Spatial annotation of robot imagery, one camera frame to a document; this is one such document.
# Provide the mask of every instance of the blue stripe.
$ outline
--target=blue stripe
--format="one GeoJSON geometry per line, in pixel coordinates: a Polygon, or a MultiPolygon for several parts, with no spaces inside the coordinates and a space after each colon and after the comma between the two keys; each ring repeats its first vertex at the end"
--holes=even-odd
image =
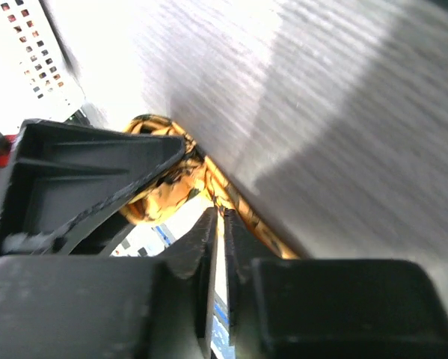
{"type": "Polygon", "coordinates": [[[162,238],[165,240],[165,242],[167,243],[167,245],[171,245],[171,241],[170,239],[165,235],[164,231],[161,229],[161,227],[159,226],[155,226],[155,228],[157,229],[157,232],[159,232],[159,234],[162,236],[162,238]]]}
{"type": "Polygon", "coordinates": [[[217,303],[214,303],[214,309],[217,312],[218,316],[220,316],[221,319],[224,321],[224,323],[229,325],[229,319],[227,318],[227,314],[224,313],[224,311],[217,305],[217,303]]]}

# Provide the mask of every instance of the patterned cloth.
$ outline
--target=patterned cloth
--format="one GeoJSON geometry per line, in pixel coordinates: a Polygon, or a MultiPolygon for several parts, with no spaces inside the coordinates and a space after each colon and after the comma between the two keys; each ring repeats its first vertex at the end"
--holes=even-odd
{"type": "MultiPolygon", "coordinates": [[[[279,257],[297,258],[297,255],[254,213],[236,188],[229,183],[214,162],[199,150],[194,139],[182,127],[168,118],[145,114],[132,120],[124,132],[182,136],[185,139],[185,155],[182,160],[161,174],[152,185],[121,209],[121,214],[129,222],[161,224],[185,202],[200,195],[217,206],[221,215],[225,208],[235,209],[248,229],[279,257]]],[[[218,231],[222,231],[222,221],[219,222],[218,231]]]]}

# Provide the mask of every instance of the yellow and black cloth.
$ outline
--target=yellow and black cloth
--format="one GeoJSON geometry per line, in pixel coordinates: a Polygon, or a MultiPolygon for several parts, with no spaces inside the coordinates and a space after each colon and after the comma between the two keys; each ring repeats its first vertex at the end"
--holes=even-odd
{"type": "Polygon", "coordinates": [[[198,150],[194,139],[178,124],[166,117],[145,114],[132,120],[124,132],[181,136],[185,139],[185,155],[182,160],[161,174],[151,186],[121,209],[121,214],[129,222],[161,224],[198,194],[212,201],[221,214],[224,208],[235,209],[248,229],[278,256],[297,258],[252,211],[214,162],[198,150]]]}

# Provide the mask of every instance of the yellow fabric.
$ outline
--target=yellow fabric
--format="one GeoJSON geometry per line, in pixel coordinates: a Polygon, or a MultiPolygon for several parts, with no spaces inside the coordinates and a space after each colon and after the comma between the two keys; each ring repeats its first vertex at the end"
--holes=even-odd
{"type": "Polygon", "coordinates": [[[184,158],[121,209],[129,222],[161,224],[193,194],[200,193],[211,200],[221,214],[224,208],[235,209],[248,229],[278,256],[297,258],[252,211],[214,162],[208,156],[202,158],[199,155],[195,141],[182,127],[165,117],[145,114],[132,120],[124,132],[182,136],[185,139],[184,158]]]}

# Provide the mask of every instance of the gray wooden table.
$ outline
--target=gray wooden table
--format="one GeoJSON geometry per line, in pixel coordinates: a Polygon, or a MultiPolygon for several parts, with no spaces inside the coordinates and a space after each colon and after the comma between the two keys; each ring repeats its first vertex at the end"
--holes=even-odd
{"type": "Polygon", "coordinates": [[[416,260],[448,307],[448,11],[43,0],[94,123],[181,123],[315,257],[416,260]]]}

